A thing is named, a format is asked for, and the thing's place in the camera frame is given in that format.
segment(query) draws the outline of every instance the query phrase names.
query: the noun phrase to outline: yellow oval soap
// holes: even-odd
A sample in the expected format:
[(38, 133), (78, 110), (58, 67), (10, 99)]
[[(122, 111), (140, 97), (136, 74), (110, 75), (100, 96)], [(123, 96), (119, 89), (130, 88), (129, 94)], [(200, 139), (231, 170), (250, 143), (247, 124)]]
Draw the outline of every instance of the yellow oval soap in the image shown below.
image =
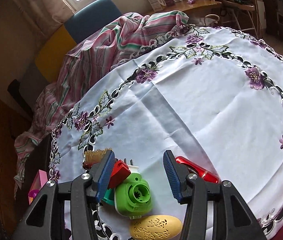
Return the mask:
[(129, 231), (135, 240), (168, 240), (182, 230), (182, 222), (172, 216), (156, 215), (132, 220)]

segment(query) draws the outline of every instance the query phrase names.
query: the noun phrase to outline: metal screw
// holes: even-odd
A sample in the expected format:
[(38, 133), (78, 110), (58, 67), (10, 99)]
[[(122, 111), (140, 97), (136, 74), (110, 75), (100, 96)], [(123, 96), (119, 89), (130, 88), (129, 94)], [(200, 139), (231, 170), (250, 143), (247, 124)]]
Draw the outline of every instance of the metal screw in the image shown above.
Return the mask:
[(231, 182), (228, 180), (225, 180), (223, 183), (224, 187), (231, 187)]
[(197, 179), (197, 178), (198, 178), (197, 174), (190, 173), (188, 175), (188, 179)]
[(89, 179), (89, 178), (90, 178), (90, 174), (89, 173), (82, 174), (82, 179)]
[(54, 182), (53, 180), (48, 180), (48, 181), (46, 182), (46, 185), (47, 185), (48, 187), (52, 187), (52, 186), (55, 185), (55, 182)]

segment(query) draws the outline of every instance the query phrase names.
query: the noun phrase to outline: wooden desk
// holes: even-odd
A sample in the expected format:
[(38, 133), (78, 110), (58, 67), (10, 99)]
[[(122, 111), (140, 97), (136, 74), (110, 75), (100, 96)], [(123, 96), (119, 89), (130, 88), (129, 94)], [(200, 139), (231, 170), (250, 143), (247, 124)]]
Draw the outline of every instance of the wooden desk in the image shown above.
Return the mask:
[(144, 15), (153, 15), (155, 13), (161, 13), (161, 12), (171, 12), (171, 11), (199, 11), (199, 10), (206, 10), (206, 9), (214, 9), (214, 8), (220, 8), (222, 5), (221, 2), (214, 2), (214, 1), (208, 1), (208, 0), (196, 0), (196, 3), (189, 4), (187, 1), (178, 2), (173, 6), (166, 6), (163, 11), (160, 12), (154, 12), (153, 10), (145, 13)]

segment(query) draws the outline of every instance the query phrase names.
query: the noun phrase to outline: red plastic handle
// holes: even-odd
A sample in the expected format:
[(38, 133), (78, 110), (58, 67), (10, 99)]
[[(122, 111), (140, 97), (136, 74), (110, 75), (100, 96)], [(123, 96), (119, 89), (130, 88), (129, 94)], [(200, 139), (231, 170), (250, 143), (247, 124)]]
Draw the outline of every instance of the red plastic handle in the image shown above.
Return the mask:
[(212, 183), (221, 182), (221, 179), (217, 175), (211, 173), (210, 171), (204, 169), (203, 167), (200, 167), (196, 163), (193, 163), (182, 156), (176, 157), (176, 162), (184, 164), (188, 169), (190, 169), (190, 172), (191, 170), (195, 171), (204, 181)]

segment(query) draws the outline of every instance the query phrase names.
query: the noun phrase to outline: embroidered tablecloth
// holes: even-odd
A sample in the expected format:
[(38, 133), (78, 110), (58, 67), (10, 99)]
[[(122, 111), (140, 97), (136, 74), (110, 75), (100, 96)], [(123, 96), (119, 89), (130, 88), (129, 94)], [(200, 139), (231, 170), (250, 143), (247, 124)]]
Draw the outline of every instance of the embroidered tablecloth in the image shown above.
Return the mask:
[[(283, 56), (240, 31), (193, 25), (141, 50), (150, 52), (98, 81), (52, 132), (51, 177), (73, 180), (84, 151), (112, 148), (140, 167), (151, 214), (183, 221), (163, 168), (170, 149), (230, 180), (270, 239), (283, 225)], [(131, 237), (113, 207), (93, 213), (101, 239)], [(70, 227), (69, 205), (65, 218)]]

